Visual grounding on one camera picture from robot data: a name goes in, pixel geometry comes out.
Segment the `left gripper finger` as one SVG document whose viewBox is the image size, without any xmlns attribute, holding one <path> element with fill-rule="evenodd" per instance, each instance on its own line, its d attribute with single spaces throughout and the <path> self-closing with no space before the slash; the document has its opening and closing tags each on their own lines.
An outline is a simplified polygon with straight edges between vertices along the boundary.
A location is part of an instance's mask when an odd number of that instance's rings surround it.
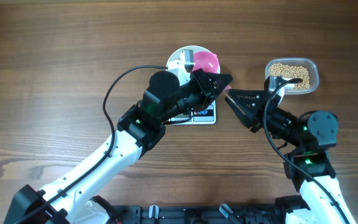
<svg viewBox="0 0 358 224">
<path fill-rule="evenodd" d="M 213 85 L 210 86 L 207 90 L 206 90 L 206 98 L 205 101 L 203 102 L 203 107 L 207 108 L 209 105 L 211 105 L 220 95 L 224 94 L 226 95 L 228 93 L 228 91 L 231 89 L 230 85 L 226 85 L 226 86 L 218 86 L 218 85 Z"/>
<path fill-rule="evenodd" d="M 203 90 L 224 90 L 232 82 L 232 75 L 225 73 L 203 72 Z"/>
</svg>

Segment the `pink measuring scoop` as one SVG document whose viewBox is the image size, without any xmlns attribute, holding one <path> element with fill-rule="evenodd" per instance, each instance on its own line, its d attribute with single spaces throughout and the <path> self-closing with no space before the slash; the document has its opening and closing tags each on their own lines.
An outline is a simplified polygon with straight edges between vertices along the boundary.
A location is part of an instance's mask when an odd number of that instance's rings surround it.
<svg viewBox="0 0 358 224">
<path fill-rule="evenodd" d="M 194 54 L 194 61 L 193 72 L 198 69 L 209 73 L 220 73 L 221 71 L 218 56 L 212 52 L 197 52 Z"/>
</svg>

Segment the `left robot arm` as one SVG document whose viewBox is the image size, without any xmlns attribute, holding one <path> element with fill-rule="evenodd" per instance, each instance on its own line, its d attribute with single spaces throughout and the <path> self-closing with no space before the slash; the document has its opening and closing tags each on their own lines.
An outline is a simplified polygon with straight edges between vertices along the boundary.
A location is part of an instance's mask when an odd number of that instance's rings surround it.
<svg viewBox="0 0 358 224">
<path fill-rule="evenodd" d="M 118 223 L 119 215 L 96 197 L 115 175 L 133 165 L 162 139 L 170 119 L 205 110 L 232 81 L 230 74 L 190 73 L 178 77 L 158 67 L 143 98 L 124 113 L 111 135 L 71 171 L 40 190 L 15 193 L 5 223 Z"/>
</svg>

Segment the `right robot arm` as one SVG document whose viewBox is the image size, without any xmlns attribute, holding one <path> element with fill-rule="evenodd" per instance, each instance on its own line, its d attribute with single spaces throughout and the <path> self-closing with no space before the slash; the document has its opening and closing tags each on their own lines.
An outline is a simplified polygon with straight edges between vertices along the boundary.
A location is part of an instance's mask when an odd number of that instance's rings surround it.
<svg viewBox="0 0 358 224">
<path fill-rule="evenodd" d="M 285 223 L 354 223 L 328 155 L 337 144 L 337 116 L 314 110 L 296 117 L 279 108 L 281 100 L 277 90 L 226 91 L 226 102 L 240 122 L 253 133 L 264 130 L 300 193 L 277 199 Z"/>
</svg>

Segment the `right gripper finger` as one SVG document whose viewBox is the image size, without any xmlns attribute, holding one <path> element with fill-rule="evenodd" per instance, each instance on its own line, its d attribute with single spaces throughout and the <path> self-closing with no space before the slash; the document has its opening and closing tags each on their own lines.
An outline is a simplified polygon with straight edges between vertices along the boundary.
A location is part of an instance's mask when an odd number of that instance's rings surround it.
<svg viewBox="0 0 358 224">
<path fill-rule="evenodd" d="M 265 90 L 238 90 L 229 89 L 227 99 L 229 102 L 244 108 L 251 106 L 263 106 L 270 98 L 271 93 Z"/>
<path fill-rule="evenodd" d="M 232 109 L 242 125 L 247 128 L 259 128 L 260 121 L 258 118 L 259 109 L 254 106 L 242 104 L 230 97 L 225 97 L 226 103 Z"/>
</svg>

